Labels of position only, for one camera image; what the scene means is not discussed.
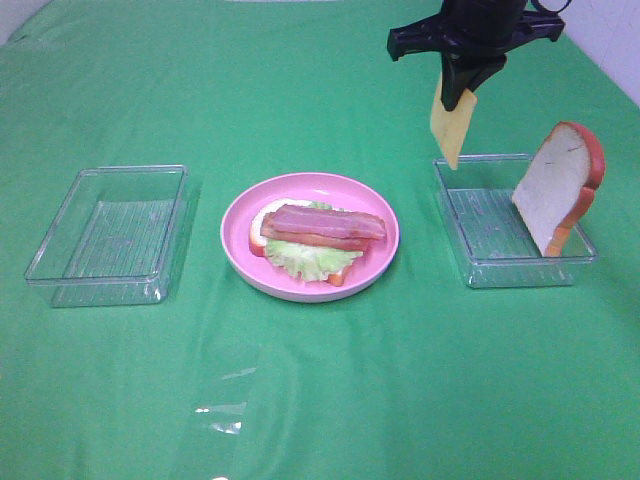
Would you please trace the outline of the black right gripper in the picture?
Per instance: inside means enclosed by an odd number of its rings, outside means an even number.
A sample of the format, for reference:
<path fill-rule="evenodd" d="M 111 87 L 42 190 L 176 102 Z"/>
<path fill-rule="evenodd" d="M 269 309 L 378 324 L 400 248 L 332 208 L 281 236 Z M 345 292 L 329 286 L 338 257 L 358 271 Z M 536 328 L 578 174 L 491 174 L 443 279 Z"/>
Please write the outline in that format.
<path fill-rule="evenodd" d="M 440 52 L 440 99 L 453 111 L 465 90 L 475 92 L 506 65 L 505 53 L 537 39 L 558 40 L 565 23 L 557 11 L 527 1 L 444 1 L 440 11 L 393 28 L 387 38 L 392 60 Z"/>

